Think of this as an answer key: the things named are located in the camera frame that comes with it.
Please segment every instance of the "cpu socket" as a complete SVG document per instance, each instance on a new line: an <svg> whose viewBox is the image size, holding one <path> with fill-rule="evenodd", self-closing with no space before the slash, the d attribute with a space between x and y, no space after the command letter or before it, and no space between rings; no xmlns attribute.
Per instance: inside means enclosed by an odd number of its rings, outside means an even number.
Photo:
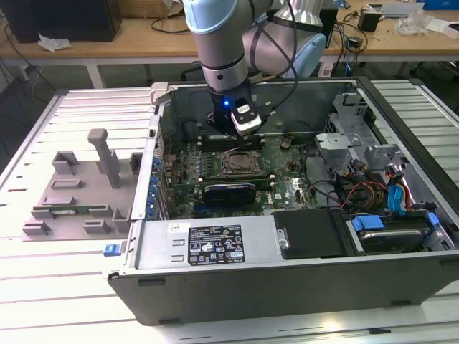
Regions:
<svg viewBox="0 0 459 344"><path fill-rule="evenodd" d="M255 150L222 153L222 177L264 176L266 173L260 165L260 154Z"/></svg>

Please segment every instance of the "connector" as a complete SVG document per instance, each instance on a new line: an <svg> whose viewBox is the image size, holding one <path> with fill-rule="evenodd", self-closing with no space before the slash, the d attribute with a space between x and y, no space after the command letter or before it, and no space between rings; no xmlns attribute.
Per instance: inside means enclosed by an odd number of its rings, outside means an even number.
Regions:
<svg viewBox="0 0 459 344"><path fill-rule="evenodd" d="M364 163L362 163L359 159L354 159L352 161L352 166L358 168L361 171L366 171L367 167Z"/></svg>

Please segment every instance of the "open computer chassis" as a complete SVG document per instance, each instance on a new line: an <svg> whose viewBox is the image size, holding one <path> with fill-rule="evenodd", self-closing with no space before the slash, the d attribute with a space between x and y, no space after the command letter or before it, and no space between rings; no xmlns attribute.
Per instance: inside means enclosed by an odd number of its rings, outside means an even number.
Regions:
<svg viewBox="0 0 459 344"><path fill-rule="evenodd" d="M242 148L206 124L205 85L151 97L126 263L108 276L140 323L416 305L459 278L458 187L368 79L300 81Z"/></svg>

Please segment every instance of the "black device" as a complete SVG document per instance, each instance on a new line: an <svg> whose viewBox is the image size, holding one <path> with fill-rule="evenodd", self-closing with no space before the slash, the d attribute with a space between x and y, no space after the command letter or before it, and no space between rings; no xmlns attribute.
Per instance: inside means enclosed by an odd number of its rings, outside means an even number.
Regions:
<svg viewBox="0 0 459 344"><path fill-rule="evenodd" d="M364 42L362 38L354 37L354 36L350 36L347 40L349 42L349 46L351 48L356 48L356 49L360 48L361 44Z"/></svg>
<svg viewBox="0 0 459 344"><path fill-rule="evenodd" d="M362 31L374 32L381 19L381 12L362 11L360 13L358 28Z"/></svg>
<svg viewBox="0 0 459 344"><path fill-rule="evenodd" d="M333 35L336 16L338 16L338 8L333 3L333 0L323 0L322 10L319 16L323 24L322 33L325 34L327 38L325 48L328 48Z"/></svg>
<svg viewBox="0 0 459 344"><path fill-rule="evenodd" d="M70 41L112 41L121 26L118 0L0 0L9 27L21 43L43 36Z"/></svg>

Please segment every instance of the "sticker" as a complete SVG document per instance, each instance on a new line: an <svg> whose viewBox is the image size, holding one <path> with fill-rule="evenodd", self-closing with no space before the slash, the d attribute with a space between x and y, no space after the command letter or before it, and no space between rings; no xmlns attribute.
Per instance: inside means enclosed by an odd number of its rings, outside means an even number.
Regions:
<svg viewBox="0 0 459 344"><path fill-rule="evenodd" d="M188 263L190 265L245 262L240 225L191 228L188 226L186 229L188 231Z"/></svg>
<svg viewBox="0 0 459 344"><path fill-rule="evenodd" d="M167 227L167 232L169 234L188 233L188 229L189 229L189 224L176 222L173 224L169 224L169 226Z"/></svg>

